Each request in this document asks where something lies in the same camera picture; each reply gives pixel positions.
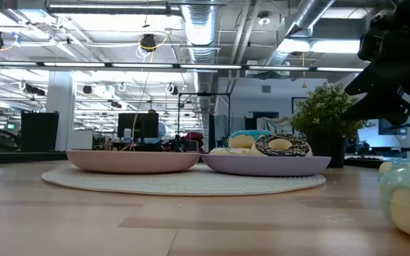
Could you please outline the chocolate sprinkled donut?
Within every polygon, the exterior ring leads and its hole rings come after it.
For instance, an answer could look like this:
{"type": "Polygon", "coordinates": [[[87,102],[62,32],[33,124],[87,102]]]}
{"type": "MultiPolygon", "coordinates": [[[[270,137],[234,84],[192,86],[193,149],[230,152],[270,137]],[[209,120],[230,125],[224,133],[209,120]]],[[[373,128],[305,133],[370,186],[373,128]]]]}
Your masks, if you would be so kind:
{"type": "Polygon", "coordinates": [[[270,134],[257,139],[251,147],[256,156],[312,156],[310,145],[294,134],[270,134]]]}

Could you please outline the blue donut with white drizzle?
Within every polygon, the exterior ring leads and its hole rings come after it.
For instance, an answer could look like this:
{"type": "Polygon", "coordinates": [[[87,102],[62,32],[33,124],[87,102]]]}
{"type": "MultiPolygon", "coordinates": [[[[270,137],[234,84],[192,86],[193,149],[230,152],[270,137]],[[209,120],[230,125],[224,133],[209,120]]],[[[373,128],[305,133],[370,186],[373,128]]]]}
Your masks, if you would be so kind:
{"type": "Polygon", "coordinates": [[[228,138],[228,146],[230,148],[250,149],[255,141],[270,134],[271,132],[266,130],[240,130],[230,135],[228,138]]]}

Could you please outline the lit computer screen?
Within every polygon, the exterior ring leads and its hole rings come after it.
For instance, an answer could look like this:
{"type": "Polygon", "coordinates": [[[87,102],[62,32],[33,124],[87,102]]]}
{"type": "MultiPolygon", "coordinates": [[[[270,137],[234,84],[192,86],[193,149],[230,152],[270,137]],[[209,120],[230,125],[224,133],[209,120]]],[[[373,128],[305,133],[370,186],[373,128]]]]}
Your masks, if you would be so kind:
{"type": "Polygon", "coordinates": [[[390,123],[383,119],[371,119],[373,124],[358,130],[359,140],[368,143],[371,147],[408,147],[408,129],[388,130],[390,123]]]}

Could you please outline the potted green plant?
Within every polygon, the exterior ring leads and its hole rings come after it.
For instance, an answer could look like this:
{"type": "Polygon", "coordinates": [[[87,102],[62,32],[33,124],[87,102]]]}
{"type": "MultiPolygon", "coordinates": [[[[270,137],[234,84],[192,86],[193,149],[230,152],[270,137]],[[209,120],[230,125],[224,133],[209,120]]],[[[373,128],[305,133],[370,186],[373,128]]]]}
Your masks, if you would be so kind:
{"type": "Polygon", "coordinates": [[[342,83],[324,82],[298,102],[298,111],[291,117],[295,131],[305,136],[313,156],[329,156],[330,168],[342,168],[348,139],[357,139],[358,131],[373,127],[368,120],[349,120],[343,113],[358,102],[344,91],[342,83]]]}

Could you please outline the light blue frosted donut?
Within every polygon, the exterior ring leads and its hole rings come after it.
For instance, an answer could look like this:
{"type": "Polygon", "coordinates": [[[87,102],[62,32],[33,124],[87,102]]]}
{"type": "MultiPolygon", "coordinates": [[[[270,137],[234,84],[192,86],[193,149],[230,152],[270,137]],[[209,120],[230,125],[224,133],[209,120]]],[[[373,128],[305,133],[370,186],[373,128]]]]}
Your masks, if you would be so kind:
{"type": "Polygon", "coordinates": [[[379,166],[379,175],[383,174],[384,172],[387,172],[392,166],[399,165],[399,164],[405,164],[405,163],[410,163],[410,159],[408,158],[387,159],[379,166]]]}

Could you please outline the large black panel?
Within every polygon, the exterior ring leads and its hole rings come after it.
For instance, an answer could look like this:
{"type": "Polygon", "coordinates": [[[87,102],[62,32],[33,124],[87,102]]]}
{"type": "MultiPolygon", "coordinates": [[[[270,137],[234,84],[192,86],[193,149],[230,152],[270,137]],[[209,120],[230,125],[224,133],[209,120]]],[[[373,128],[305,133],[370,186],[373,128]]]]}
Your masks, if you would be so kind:
{"type": "Polygon", "coordinates": [[[58,131],[58,112],[21,113],[21,150],[54,151],[58,131]]]}

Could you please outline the purple plate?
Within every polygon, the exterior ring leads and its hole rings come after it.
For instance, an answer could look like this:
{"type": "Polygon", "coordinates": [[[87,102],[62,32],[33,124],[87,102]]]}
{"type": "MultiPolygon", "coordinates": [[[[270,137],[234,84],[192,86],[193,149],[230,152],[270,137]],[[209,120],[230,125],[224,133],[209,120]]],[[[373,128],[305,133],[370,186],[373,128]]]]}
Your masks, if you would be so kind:
{"type": "Polygon", "coordinates": [[[214,171],[243,176],[291,177],[321,174],[330,163],[329,156],[246,156],[203,155],[214,171]]]}

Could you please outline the long linear ceiling light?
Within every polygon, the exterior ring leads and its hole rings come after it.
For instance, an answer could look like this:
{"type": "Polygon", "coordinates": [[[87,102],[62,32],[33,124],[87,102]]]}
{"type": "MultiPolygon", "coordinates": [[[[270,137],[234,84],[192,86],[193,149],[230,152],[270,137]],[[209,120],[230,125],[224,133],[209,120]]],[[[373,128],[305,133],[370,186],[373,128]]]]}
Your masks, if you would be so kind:
{"type": "Polygon", "coordinates": [[[70,70],[91,69],[143,69],[143,70],[250,70],[250,71],[305,71],[324,73],[360,73],[363,68],[336,68],[316,66],[268,66],[268,65],[217,65],[217,64],[179,64],[179,63],[81,63],[81,62],[28,62],[28,61],[0,61],[0,68],[66,68],[70,70]]]}

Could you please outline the black computer monitor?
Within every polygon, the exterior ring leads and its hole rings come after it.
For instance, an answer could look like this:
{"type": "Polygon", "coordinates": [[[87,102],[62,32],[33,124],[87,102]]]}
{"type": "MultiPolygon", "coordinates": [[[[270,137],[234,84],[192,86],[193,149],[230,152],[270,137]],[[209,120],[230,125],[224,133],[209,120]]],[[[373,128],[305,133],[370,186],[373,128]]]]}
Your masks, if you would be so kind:
{"type": "Polygon", "coordinates": [[[157,138],[159,135],[159,115],[153,113],[119,113],[117,136],[125,137],[125,130],[134,132],[134,138],[157,138]]]}

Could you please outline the pink plate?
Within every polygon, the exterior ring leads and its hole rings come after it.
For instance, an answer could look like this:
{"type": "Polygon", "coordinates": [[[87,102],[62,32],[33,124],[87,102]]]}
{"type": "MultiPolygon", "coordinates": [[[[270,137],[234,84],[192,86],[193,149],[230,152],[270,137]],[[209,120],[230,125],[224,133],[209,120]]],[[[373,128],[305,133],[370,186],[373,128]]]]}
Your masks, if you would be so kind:
{"type": "Polygon", "coordinates": [[[66,152],[79,169],[120,174],[163,174],[185,171],[194,166],[200,153],[158,151],[85,151],[66,152]]]}

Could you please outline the red chair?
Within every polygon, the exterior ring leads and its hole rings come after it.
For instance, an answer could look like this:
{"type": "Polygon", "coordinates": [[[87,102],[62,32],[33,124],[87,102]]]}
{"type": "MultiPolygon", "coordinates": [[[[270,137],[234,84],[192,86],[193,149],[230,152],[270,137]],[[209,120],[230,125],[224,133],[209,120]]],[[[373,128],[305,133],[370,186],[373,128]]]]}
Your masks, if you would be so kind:
{"type": "Polygon", "coordinates": [[[186,136],[184,137],[184,140],[186,142],[185,146],[185,151],[190,151],[190,152],[202,152],[204,142],[203,142],[204,136],[201,133],[197,132],[190,132],[187,133],[186,136]]]}

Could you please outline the round white woven placemat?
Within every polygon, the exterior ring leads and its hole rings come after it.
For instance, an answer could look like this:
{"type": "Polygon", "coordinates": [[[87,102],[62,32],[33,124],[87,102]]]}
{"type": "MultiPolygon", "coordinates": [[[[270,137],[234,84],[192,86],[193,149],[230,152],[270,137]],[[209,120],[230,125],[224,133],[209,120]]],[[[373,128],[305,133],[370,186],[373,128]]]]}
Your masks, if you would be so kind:
{"type": "Polygon", "coordinates": [[[78,168],[54,169],[41,175],[58,186],[86,191],[155,196],[254,196],[321,186],[322,175],[257,177],[220,174],[205,166],[171,174],[104,174],[78,168]]]}

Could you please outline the smooth silver air duct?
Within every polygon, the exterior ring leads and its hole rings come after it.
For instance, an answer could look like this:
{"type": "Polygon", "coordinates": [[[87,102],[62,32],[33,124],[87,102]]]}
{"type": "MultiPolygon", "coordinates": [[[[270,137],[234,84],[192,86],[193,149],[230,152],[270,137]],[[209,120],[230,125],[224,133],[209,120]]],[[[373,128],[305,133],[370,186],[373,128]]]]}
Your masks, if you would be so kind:
{"type": "Polygon", "coordinates": [[[295,50],[295,41],[290,37],[296,33],[305,33],[311,37],[314,25],[324,13],[335,3],[336,0],[301,0],[298,10],[283,18],[278,27],[278,45],[264,61],[263,65],[279,66],[295,50]]]}

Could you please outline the corrugated silver air duct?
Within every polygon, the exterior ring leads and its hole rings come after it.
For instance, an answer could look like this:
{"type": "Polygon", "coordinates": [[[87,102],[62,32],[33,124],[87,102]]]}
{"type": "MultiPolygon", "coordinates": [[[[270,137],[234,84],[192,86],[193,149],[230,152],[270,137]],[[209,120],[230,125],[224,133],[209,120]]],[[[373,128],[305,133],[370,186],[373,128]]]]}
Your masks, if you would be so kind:
{"type": "MultiPolygon", "coordinates": [[[[212,65],[216,63],[217,50],[217,6],[207,4],[181,5],[184,18],[186,41],[192,46],[189,59],[193,64],[212,65]]],[[[211,72],[194,73],[196,92],[214,92],[214,74],[211,72]]],[[[197,96],[198,109],[201,114],[212,114],[214,111],[214,96],[197,96]]]]}

